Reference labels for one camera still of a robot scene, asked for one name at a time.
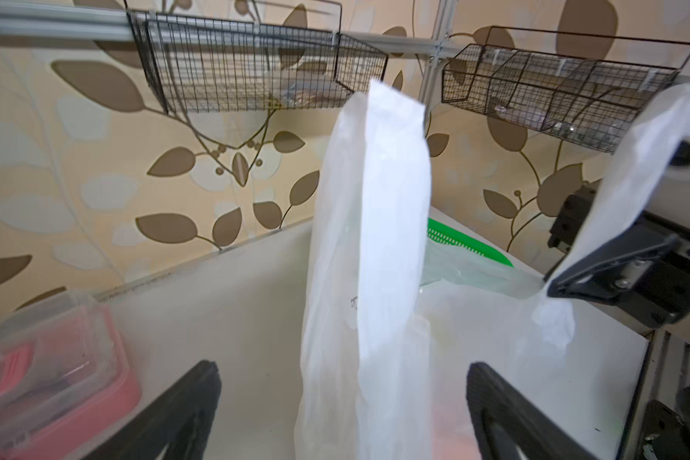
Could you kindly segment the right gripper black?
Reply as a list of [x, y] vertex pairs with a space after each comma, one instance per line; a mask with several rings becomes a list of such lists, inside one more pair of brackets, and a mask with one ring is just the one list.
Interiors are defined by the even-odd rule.
[[663, 183], [619, 236], [571, 264], [548, 293], [615, 306], [657, 329], [690, 314], [690, 183]]

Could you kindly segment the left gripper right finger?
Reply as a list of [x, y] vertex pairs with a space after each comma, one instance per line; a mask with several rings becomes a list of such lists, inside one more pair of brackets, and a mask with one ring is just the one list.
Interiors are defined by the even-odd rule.
[[592, 459], [485, 362], [468, 371], [466, 400], [483, 459]]

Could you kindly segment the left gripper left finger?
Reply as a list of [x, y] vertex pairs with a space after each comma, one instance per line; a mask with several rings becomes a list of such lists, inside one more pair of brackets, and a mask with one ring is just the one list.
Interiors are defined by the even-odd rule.
[[87, 459], [201, 459], [215, 419], [222, 381], [201, 360]]

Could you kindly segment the white printed plastic bag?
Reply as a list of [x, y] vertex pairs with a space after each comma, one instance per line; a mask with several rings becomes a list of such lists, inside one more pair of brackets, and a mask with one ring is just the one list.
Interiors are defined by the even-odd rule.
[[644, 341], [554, 289], [641, 215], [690, 126], [690, 84], [632, 124], [547, 279], [429, 239], [424, 115], [381, 82], [338, 115], [312, 224], [296, 456], [475, 458], [467, 377], [485, 362], [590, 454], [614, 458]]

